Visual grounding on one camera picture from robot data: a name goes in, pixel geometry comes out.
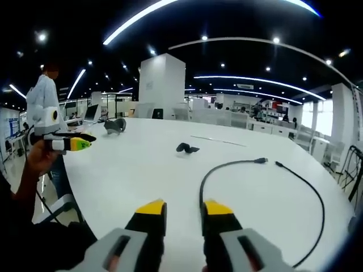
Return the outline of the person's left hand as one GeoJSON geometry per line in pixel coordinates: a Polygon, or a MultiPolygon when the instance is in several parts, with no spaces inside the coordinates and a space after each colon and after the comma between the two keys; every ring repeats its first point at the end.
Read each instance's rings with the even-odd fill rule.
{"type": "Polygon", "coordinates": [[[47,141],[40,140],[31,148],[26,164],[32,173],[40,176],[50,170],[59,155],[59,151],[54,151],[47,146],[47,141]]]}

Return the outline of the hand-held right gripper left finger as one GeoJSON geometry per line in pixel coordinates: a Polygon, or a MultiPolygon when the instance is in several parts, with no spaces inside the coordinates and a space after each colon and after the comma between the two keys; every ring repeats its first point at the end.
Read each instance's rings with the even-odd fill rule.
{"type": "Polygon", "coordinates": [[[164,254],[167,203],[157,199],[138,208],[86,251],[84,271],[158,271],[164,254]]]}

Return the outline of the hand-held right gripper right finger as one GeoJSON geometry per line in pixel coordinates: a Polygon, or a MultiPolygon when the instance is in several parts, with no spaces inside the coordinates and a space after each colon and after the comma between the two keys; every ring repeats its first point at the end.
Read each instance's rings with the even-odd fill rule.
{"type": "Polygon", "coordinates": [[[277,246],[243,228],[229,207],[209,200],[200,210],[207,271],[294,271],[277,246]]]}

